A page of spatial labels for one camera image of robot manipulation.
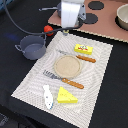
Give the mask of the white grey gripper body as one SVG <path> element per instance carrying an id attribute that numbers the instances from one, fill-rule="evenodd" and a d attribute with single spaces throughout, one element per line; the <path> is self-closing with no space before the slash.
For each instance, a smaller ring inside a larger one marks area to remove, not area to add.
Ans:
<path id="1" fill-rule="evenodd" d="M 78 23 L 78 19 L 85 20 L 86 12 L 83 3 L 61 3 L 61 26 L 63 28 L 74 27 Z"/>

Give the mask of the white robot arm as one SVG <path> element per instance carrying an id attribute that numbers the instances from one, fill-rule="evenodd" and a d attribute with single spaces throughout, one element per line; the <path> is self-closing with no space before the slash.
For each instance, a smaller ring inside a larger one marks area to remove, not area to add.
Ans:
<path id="1" fill-rule="evenodd" d="M 80 21 L 86 19 L 85 0 L 61 0 L 61 27 L 75 28 Z"/>

